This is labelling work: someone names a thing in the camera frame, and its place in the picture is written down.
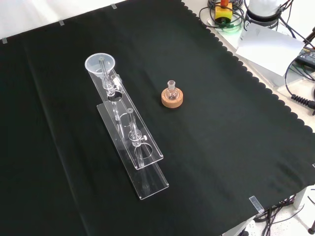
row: clear acrylic stand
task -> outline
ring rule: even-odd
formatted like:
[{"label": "clear acrylic stand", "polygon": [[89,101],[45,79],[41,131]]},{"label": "clear acrylic stand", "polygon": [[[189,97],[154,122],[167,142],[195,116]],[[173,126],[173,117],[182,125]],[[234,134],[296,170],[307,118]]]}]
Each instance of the clear acrylic stand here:
[{"label": "clear acrylic stand", "polygon": [[114,70],[115,60],[105,53],[87,58],[88,70],[103,103],[97,109],[115,144],[140,199],[169,186],[157,161],[163,159],[153,137]]}]

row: red knob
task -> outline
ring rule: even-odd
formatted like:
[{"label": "red knob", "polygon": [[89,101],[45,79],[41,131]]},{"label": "red knob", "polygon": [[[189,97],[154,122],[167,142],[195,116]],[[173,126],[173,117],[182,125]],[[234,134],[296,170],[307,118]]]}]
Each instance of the red knob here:
[{"label": "red knob", "polygon": [[221,0],[221,6],[228,6],[228,0]]}]

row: small glass bottle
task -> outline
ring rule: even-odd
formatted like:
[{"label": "small glass bottle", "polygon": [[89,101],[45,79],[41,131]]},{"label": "small glass bottle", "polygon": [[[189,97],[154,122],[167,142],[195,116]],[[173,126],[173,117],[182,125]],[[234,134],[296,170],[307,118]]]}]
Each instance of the small glass bottle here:
[{"label": "small glass bottle", "polygon": [[175,81],[170,80],[167,82],[168,89],[165,92],[165,96],[169,100],[176,100],[179,97],[178,90],[175,88]]}]

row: black cable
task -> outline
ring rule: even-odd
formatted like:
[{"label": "black cable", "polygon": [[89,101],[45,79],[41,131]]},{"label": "black cable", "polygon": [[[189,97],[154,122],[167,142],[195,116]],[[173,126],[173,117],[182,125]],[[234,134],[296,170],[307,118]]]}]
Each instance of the black cable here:
[{"label": "black cable", "polygon": [[[230,3],[232,3],[232,9],[229,8],[229,7],[226,7],[226,6],[221,6],[221,4],[219,2],[217,2],[217,0],[208,0],[208,6],[207,7],[204,7],[202,8],[200,11],[199,11],[199,19],[201,21],[201,23],[207,27],[210,27],[210,28],[214,28],[214,29],[226,29],[226,28],[236,28],[238,26],[240,26],[243,22],[244,22],[244,11],[243,9],[241,8],[241,6],[243,5],[243,0],[230,0],[229,1]],[[212,11],[215,9],[216,6],[220,6],[221,8],[223,9],[229,9],[232,11],[232,13],[234,15],[237,15],[238,18],[236,18],[235,20],[227,23],[227,24],[222,24],[220,22],[217,22],[214,18],[213,18],[213,15],[212,15]],[[202,20],[201,20],[201,12],[204,10],[204,9],[209,9],[210,10],[210,17],[212,19],[213,22],[215,22],[216,26],[212,26],[212,25],[208,25],[208,24],[205,24]],[[232,23],[238,21],[238,20],[241,20],[238,24],[234,25]]]},{"label": "black cable", "polygon": [[280,223],[280,222],[283,222],[283,221],[287,221],[287,220],[289,220],[289,219],[292,219],[294,216],[296,216],[298,213],[300,213],[301,210],[303,210],[304,206],[305,206],[305,205],[303,205],[302,208],[301,208],[297,213],[295,213],[293,216],[291,216],[290,218],[287,218],[287,219],[281,220],[281,221],[277,221],[277,222],[275,222],[275,223],[273,223],[273,224],[278,224],[278,223]]},{"label": "black cable", "polygon": [[305,69],[304,65],[302,65],[302,69],[303,69],[304,73],[310,77],[310,80],[315,81],[314,77]]},{"label": "black cable", "polygon": [[307,196],[308,197],[308,199],[314,204],[314,206],[315,206],[315,202],[309,197],[309,196]]},{"label": "black cable", "polygon": [[277,214],[280,212],[280,210],[285,207],[289,206],[294,203],[295,196],[292,196],[291,198],[287,198],[284,201],[279,202],[277,205],[272,206],[268,210],[264,211],[260,215],[254,218],[254,221],[259,222],[266,222],[266,226],[264,230],[262,231],[262,236],[270,236],[271,235],[271,226],[274,224],[274,221],[276,219]]},{"label": "black cable", "polygon": [[[212,19],[214,22],[216,22],[216,24],[218,24],[219,26],[211,26],[211,25],[205,24],[205,23],[201,20],[201,12],[202,12],[204,9],[212,9],[212,8],[214,8],[214,7],[215,7],[215,5],[213,5],[213,6],[207,6],[207,7],[204,7],[204,8],[202,8],[202,9],[200,9],[200,11],[199,11],[199,20],[200,20],[200,22],[201,22],[204,26],[210,27],[210,28],[214,28],[214,29],[222,29],[222,28],[234,28],[234,27],[237,27],[237,26],[239,26],[239,25],[241,25],[241,24],[243,23],[244,17],[241,16],[238,12],[234,11],[233,9],[231,9],[231,8],[229,8],[229,7],[221,6],[221,8],[225,8],[225,9],[231,10],[235,15],[238,15],[239,18],[237,18],[237,19],[234,20],[234,21],[231,21],[230,23],[221,24],[221,23],[217,23],[217,22],[213,19],[213,16],[210,14],[211,19]],[[240,22],[239,24],[237,24],[236,26],[232,24],[233,22],[235,22],[235,21],[237,21],[237,20],[239,20],[239,19],[241,19],[241,22]]]},{"label": "black cable", "polygon": [[308,79],[308,80],[310,80],[310,81],[315,81],[314,80],[314,78],[305,70],[305,68],[304,68],[304,66],[302,65],[302,69],[303,69],[303,71],[305,72],[305,74],[303,74],[294,64],[292,65],[299,73],[297,73],[295,70],[292,70],[291,68],[291,70],[292,71],[294,71],[295,73],[297,73],[297,74],[299,74],[299,75],[301,75],[301,76],[303,76],[304,78],[306,78],[306,79]]},{"label": "black cable", "polygon": [[[282,17],[280,17],[280,20],[284,23],[284,25],[285,25],[289,30],[292,30],[292,31],[296,32],[301,38],[303,38],[307,43],[309,43],[312,47],[314,47],[314,46],[311,44],[310,41],[308,41],[306,38],[304,38],[302,35],[300,35],[295,29],[293,29],[291,26],[289,26],[289,25],[283,20]],[[302,54],[298,55],[298,56],[290,63],[289,67],[286,69],[286,72],[285,72],[285,74],[284,74],[285,87],[286,87],[286,90],[290,93],[292,99],[296,98],[296,95],[293,94],[293,93],[289,90],[289,87],[287,86],[287,81],[286,81],[287,73],[288,73],[288,71],[289,71],[289,68],[293,65],[293,63],[295,62],[295,60],[298,59],[298,57],[303,56],[303,55],[306,55],[306,54],[309,54],[309,53],[312,53],[312,51],[309,51],[309,52],[302,53]],[[315,108],[315,102],[314,102],[314,104],[311,104],[311,103],[310,103],[310,105],[308,105],[308,107],[311,107],[311,106],[314,106],[314,108]]]},{"label": "black cable", "polygon": [[289,16],[288,16],[288,18],[287,18],[286,23],[289,23],[290,16],[291,16],[292,5],[293,5],[293,1],[291,2],[290,11],[289,11]]}]

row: black cloth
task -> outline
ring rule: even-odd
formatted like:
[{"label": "black cloth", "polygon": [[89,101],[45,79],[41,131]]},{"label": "black cloth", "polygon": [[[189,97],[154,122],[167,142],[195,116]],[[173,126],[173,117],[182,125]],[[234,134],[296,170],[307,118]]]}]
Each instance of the black cloth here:
[{"label": "black cloth", "polygon": [[[9,137],[1,161],[8,183],[0,198],[9,203],[2,218],[9,215],[16,228],[30,221],[29,235],[43,235],[35,227],[41,220],[59,235],[84,229],[89,236],[217,236],[257,214],[249,197],[268,208],[314,184],[312,130],[179,0],[117,7],[1,45],[1,123]],[[96,109],[101,99],[84,62],[98,52],[115,58],[164,154],[158,164],[170,186],[142,201]],[[168,80],[184,93],[178,109],[161,104]],[[58,224],[43,216],[50,213]]]}]

